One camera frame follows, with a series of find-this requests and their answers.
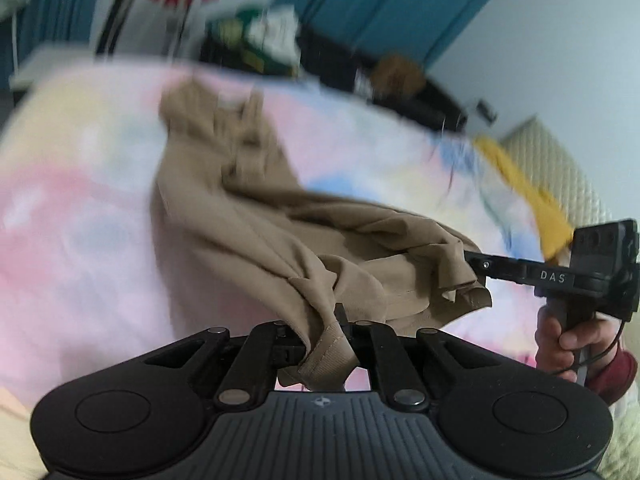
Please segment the yellow cloth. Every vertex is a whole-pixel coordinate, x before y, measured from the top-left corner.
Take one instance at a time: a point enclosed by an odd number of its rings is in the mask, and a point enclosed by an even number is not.
[[[0,388],[0,480],[37,480],[47,470],[29,430],[29,411]]]
[[[473,143],[502,175],[505,182],[529,202],[536,217],[542,254],[545,260],[552,259],[574,236],[574,229],[567,221],[558,201],[545,189],[533,186],[495,140],[490,137],[476,137]]]

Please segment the white textured fabric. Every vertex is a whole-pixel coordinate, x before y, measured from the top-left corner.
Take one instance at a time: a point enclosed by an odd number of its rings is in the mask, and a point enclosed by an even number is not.
[[[501,144],[535,186],[558,200],[572,225],[582,227],[612,219],[580,167],[537,118],[517,127]]]
[[[602,458],[598,473],[604,480],[640,479],[640,404],[638,386],[610,407],[613,436]]]

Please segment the bed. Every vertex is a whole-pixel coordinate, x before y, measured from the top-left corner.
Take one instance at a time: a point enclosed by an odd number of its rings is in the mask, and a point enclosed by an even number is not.
[[[41,84],[0,144],[0,387],[28,408],[47,391],[207,326],[273,319],[228,283],[176,317],[156,268],[150,194],[166,131],[162,90],[195,75],[229,98],[260,88],[308,189],[404,208],[485,253],[541,260],[527,203],[468,140],[425,130],[313,84],[126,60]],[[489,280],[494,306],[446,330],[533,364],[542,300]]]

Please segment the finger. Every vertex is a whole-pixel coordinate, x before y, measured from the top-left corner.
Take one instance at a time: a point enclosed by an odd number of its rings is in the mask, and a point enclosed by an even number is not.
[[[610,325],[610,322],[602,319],[592,319],[580,323],[560,336],[560,346],[565,350],[575,350],[587,345],[600,343],[606,336],[610,335]]]
[[[540,349],[536,354],[536,368],[545,372],[555,372],[574,364],[574,354],[565,350],[548,351]]]
[[[578,374],[573,370],[562,372],[561,374],[558,374],[558,377],[564,379],[565,381],[569,381],[570,383],[575,383],[575,381],[578,380]]]
[[[557,342],[562,334],[562,326],[555,317],[544,316],[538,319],[538,332],[541,336]]]
[[[558,337],[549,337],[543,330],[536,330],[533,338],[536,340],[538,348],[545,351],[562,351]]]
[[[540,323],[545,319],[548,319],[549,317],[553,317],[553,315],[551,314],[551,309],[548,307],[548,305],[540,307],[540,309],[538,310],[538,326],[540,326]]]

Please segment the brown object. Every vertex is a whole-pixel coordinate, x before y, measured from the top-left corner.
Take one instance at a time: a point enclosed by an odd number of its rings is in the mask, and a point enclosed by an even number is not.
[[[369,76],[376,95],[415,96],[427,85],[424,69],[399,54],[383,57]]]
[[[336,303],[350,321],[411,336],[490,306],[464,260],[464,249],[478,250],[468,238],[415,214],[303,190],[261,108],[258,94],[222,108],[197,81],[164,95],[155,221],[300,336],[307,356],[281,381],[336,389],[356,366]]]

